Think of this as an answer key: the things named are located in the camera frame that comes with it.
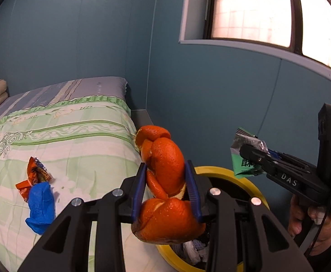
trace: blue rubber glove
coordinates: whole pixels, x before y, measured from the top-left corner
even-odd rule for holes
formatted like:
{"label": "blue rubber glove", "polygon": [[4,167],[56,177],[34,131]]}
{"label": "blue rubber glove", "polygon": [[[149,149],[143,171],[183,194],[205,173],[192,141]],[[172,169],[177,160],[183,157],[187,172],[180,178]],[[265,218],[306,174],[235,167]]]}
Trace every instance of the blue rubber glove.
{"label": "blue rubber glove", "polygon": [[42,235],[55,219],[54,197],[48,182],[31,187],[28,206],[31,211],[26,223],[35,233]]}

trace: black cable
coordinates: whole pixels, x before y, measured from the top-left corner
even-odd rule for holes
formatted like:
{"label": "black cable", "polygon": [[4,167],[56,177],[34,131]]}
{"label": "black cable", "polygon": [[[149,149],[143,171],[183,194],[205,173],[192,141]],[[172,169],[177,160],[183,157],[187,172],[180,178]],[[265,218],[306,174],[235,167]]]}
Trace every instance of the black cable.
{"label": "black cable", "polygon": [[324,222],[325,222],[326,218],[328,217],[328,214],[329,214],[329,212],[330,212],[330,206],[331,206],[331,196],[330,196],[330,199],[329,199],[329,201],[328,201],[328,205],[327,205],[327,208],[326,208],[325,215],[324,215],[324,217],[323,217],[322,223],[320,224],[320,227],[319,227],[319,229],[318,229],[318,231],[317,231],[317,233],[316,233],[316,235],[315,235],[315,237],[314,237],[313,243],[312,243],[312,245],[306,250],[306,252],[305,252],[305,254],[304,254],[305,257],[306,257],[307,259],[309,259],[309,257],[310,257],[310,252],[311,252],[312,249],[314,248],[314,245],[315,245],[316,241],[318,240],[319,234],[320,234],[320,232],[321,232],[321,230],[322,230],[322,228],[323,228]]}

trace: frosted window pane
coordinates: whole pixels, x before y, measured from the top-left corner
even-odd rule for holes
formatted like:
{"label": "frosted window pane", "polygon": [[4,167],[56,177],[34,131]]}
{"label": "frosted window pane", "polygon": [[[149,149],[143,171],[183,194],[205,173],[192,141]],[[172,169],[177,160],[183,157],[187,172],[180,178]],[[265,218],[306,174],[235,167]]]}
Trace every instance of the frosted window pane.
{"label": "frosted window pane", "polygon": [[301,0],[305,56],[331,67],[331,5],[327,0]]}
{"label": "frosted window pane", "polygon": [[214,38],[290,46],[290,0],[216,0],[214,15]]}

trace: candy wrapper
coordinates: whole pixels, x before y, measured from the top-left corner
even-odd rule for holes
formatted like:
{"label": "candy wrapper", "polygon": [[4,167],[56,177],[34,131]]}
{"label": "candy wrapper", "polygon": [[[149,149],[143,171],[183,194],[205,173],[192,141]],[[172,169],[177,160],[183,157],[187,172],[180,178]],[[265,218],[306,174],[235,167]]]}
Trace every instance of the candy wrapper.
{"label": "candy wrapper", "polygon": [[29,159],[27,165],[28,179],[16,184],[16,188],[23,197],[24,201],[28,201],[28,195],[31,187],[41,182],[49,182],[52,175],[47,171],[45,166],[35,157]]}
{"label": "candy wrapper", "polygon": [[269,153],[264,141],[258,139],[255,135],[244,129],[238,128],[231,145],[231,158],[235,176],[242,178],[263,174],[264,171],[260,165],[253,164],[249,160],[245,160],[240,156],[240,148],[244,144],[249,144],[263,152]]}

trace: sleeve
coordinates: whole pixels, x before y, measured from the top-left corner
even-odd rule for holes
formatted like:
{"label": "sleeve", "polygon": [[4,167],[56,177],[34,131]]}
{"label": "sleeve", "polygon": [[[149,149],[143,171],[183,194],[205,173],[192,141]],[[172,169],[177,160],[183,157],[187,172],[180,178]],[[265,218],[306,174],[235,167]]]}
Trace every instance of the sleeve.
{"label": "sleeve", "polygon": [[331,246],[320,255],[308,257],[308,261],[314,272],[322,272],[331,261]]}

